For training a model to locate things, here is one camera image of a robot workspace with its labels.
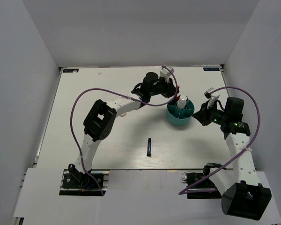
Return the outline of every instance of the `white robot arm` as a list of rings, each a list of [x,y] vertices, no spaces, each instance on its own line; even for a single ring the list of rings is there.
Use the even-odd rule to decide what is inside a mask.
[[[127,112],[142,108],[148,103],[152,96],[163,95],[170,98],[179,93],[178,87],[173,85],[173,80],[169,78],[171,73],[165,68],[160,70],[160,77],[153,72],[146,74],[142,83],[137,84],[131,93],[139,98],[140,101],[134,101],[131,98],[120,98],[114,101],[104,102],[97,100],[87,117],[84,125],[84,139],[81,147],[84,167],[81,163],[79,155],[74,164],[69,165],[69,173],[75,178],[78,183],[83,183],[83,180],[88,176],[85,174],[92,169],[92,162],[98,146],[111,132],[114,120]]]
[[[221,126],[231,158],[246,149],[232,162],[232,176],[226,170],[220,170],[209,177],[222,196],[222,211],[226,215],[259,220],[272,195],[269,188],[262,186],[255,170],[251,149],[246,147],[250,142],[250,129],[247,123],[242,122],[244,101],[228,97],[225,108],[218,110],[218,96],[211,96],[209,91],[205,92],[205,96],[209,101],[203,103],[193,117],[203,126],[212,122]],[[204,166],[202,177],[221,166],[208,163]]]
[[[111,109],[113,108],[116,110],[116,116],[115,116],[116,118],[132,110],[139,109],[141,103],[127,98],[120,98],[115,101],[106,102],[106,105]],[[93,141],[93,138],[89,134],[86,133],[84,134],[81,150],[83,154],[85,169],[87,171],[90,171],[92,169],[92,162],[100,143],[101,140]],[[78,171],[84,173],[83,167],[81,165],[80,155],[78,156],[74,165]]]

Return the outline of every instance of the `white table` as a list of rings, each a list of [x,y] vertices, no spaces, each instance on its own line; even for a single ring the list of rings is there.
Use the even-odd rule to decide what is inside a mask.
[[[147,72],[159,74],[160,67],[80,68],[78,73],[63,73],[54,100],[37,168],[67,168],[78,156],[69,118],[76,97],[89,88],[105,88],[130,94]],[[204,92],[224,86],[220,71],[205,72],[201,67],[176,67],[180,93],[186,94],[195,111],[207,99]],[[228,97],[219,91],[223,105]],[[83,120],[98,99],[109,101],[118,96],[102,91],[85,94],[74,112],[74,130],[83,140]],[[168,101],[152,97],[153,104]],[[225,163],[230,159],[220,126],[203,127],[195,119],[186,127],[175,127],[166,119],[166,106],[145,106],[115,120],[111,134],[102,141],[93,161],[93,169],[196,169],[207,162]],[[148,138],[152,138],[152,157],[147,157]]]
[[[111,170],[107,191],[101,196],[59,196],[63,169],[76,160],[77,147],[69,128],[69,116],[76,97],[85,89],[100,87],[129,94],[147,72],[159,67],[84,68],[78,73],[63,73],[45,133],[36,168],[29,169],[14,216],[23,225],[186,225],[229,224],[271,225],[281,223],[272,197],[260,221],[226,216],[220,199],[188,200],[179,196],[185,184],[183,171],[133,169],[202,168],[207,162],[225,163],[229,150],[216,124],[201,126],[191,119],[189,126],[174,127],[165,117],[165,106],[145,106],[118,117],[111,134],[99,146],[95,169]],[[175,68],[180,90],[195,105],[206,101],[210,87],[224,86],[220,72],[204,72],[200,67]],[[221,91],[224,104],[227,92]],[[82,122],[97,99],[116,99],[105,92],[86,94],[74,113],[74,130],[83,138]],[[167,101],[153,97],[151,103]],[[152,157],[146,157],[147,141],[152,138]],[[264,172],[257,172],[264,187],[269,187]]]

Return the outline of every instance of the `black marker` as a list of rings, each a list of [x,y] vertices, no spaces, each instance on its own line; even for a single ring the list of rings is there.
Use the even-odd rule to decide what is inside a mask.
[[[147,156],[151,156],[151,138],[148,139]]]

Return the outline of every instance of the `white tabletop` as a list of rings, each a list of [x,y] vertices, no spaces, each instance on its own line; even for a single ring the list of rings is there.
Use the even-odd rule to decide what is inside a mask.
[[[76,97],[89,88],[105,88],[130,94],[142,82],[147,72],[159,74],[160,67],[80,68],[78,73],[63,73],[54,100],[37,168],[67,168],[78,156],[70,132],[69,118]],[[204,92],[224,86],[219,71],[205,72],[201,67],[175,68],[180,93],[186,94],[195,111],[207,99]],[[219,91],[223,105],[228,97]],[[83,140],[83,121],[98,99],[117,99],[109,93],[93,91],[85,94],[74,112],[74,130]],[[163,96],[152,97],[151,103],[168,101]],[[196,169],[207,162],[225,163],[230,159],[220,126],[203,127],[194,118],[186,127],[175,127],[166,119],[166,106],[145,106],[115,120],[111,134],[102,141],[93,161],[93,169]],[[152,157],[147,157],[148,138],[152,138]]]

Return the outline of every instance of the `white wall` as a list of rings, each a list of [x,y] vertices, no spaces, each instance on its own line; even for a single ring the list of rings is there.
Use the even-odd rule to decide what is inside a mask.
[[[0,225],[32,167],[58,68],[20,0],[0,0]]]
[[[260,132],[253,144],[281,215],[281,0],[260,0],[225,66],[225,80],[249,91],[260,107]],[[234,96],[244,97],[237,92]],[[244,120],[256,128],[256,112],[245,98]]]
[[[226,62],[258,0],[23,0],[58,66]]]

